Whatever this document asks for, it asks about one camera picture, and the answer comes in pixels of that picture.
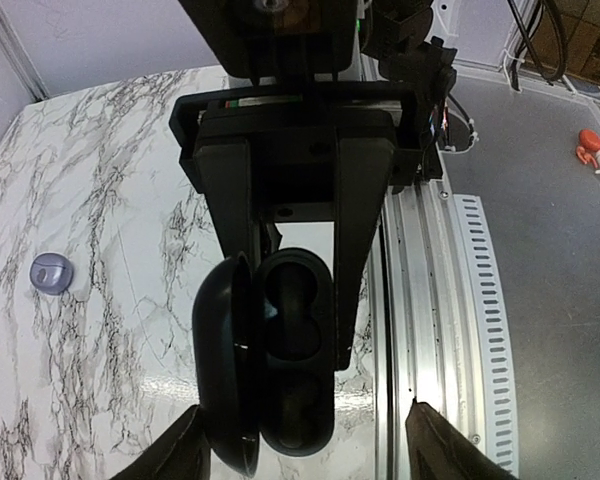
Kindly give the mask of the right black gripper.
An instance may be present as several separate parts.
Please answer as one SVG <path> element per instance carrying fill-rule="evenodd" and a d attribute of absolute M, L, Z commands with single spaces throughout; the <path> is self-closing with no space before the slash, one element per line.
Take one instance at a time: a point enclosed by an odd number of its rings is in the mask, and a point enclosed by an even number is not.
<path fill-rule="evenodd" d="M 179 98 L 170 118 L 180 164 L 204 196 L 225 257 L 255 267 L 277 223 L 331 221 L 336 365 L 348 368 L 361 277 L 397 150 L 400 105 L 378 62 L 413 37 L 429 41 L 428 1 L 356 1 L 352 63 L 338 75 L 240 86 Z"/>

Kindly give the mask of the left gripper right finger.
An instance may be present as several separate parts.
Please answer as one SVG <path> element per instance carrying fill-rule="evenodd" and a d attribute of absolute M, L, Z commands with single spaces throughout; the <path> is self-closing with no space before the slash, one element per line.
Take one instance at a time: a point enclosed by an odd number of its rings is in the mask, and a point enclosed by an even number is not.
<path fill-rule="evenodd" d="M 405 428 L 412 479 L 515 479 L 426 402 L 413 400 Z"/>

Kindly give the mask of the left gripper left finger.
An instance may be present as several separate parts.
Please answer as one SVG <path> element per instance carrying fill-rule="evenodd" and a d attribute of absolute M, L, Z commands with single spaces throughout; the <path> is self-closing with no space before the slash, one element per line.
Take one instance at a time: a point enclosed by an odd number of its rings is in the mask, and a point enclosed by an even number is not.
<path fill-rule="evenodd" d="M 209 480 L 210 460 L 200 406 L 192 405 L 112 480 Z"/>

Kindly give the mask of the black earbud charging case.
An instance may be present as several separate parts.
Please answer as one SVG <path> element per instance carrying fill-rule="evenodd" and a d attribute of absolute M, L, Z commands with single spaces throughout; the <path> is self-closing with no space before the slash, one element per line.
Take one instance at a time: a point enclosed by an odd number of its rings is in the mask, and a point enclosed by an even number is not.
<path fill-rule="evenodd" d="M 228 257 L 204 279 L 192 310 L 196 377 L 209 444 L 252 477 L 259 447 L 313 455 L 335 425 L 335 320 L 329 268 L 286 248 L 251 269 Z"/>

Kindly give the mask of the purple earbud charging case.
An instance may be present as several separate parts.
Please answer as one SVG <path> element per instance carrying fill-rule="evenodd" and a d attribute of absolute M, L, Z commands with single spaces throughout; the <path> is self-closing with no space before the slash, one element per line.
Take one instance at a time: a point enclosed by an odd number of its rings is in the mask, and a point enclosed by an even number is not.
<path fill-rule="evenodd" d="M 37 255 L 30 266 L 29 279 L 41 293 L 58 296 L 68 290 L 74 276 L 74 265 L 64 255 L 45 252 Z"/>

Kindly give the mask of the orange earbud case on bench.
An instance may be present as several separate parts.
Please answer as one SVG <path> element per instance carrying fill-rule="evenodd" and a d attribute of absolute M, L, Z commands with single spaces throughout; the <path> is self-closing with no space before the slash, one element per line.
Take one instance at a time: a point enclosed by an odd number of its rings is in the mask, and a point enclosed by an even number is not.
<path fill-rule="evenodd" d="M 578 135 L 579 144 L 576 147 L 576 156 L 584 164 L 598 167 L 596 155 L 600 151 L 600 137 L 589 129 L 582 129 Z"/>

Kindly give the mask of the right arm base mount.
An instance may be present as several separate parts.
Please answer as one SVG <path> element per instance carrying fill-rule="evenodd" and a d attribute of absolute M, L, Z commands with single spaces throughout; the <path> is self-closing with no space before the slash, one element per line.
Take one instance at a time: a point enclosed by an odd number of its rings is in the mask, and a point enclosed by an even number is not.
<path fill-rule="evenodd" d="M 443 176 L 437 143 L 443 134 L 447 101 L 457 81 L 455 48 L 434 37 L 409 37 L 378 62 L 387 98 L 400 105 L 390 188 L 398 193 L 420 181 Z"/>

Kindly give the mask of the right aluminium corner post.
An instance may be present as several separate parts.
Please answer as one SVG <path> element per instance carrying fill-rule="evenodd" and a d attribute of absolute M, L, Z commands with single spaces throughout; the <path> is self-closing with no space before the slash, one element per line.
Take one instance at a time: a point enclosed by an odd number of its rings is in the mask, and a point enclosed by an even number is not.
<path fill-rule="evenodd" d="M 0 49 L 34 102 L 51 98 L 48 88 L 26 52 L 0 3 Z"/>

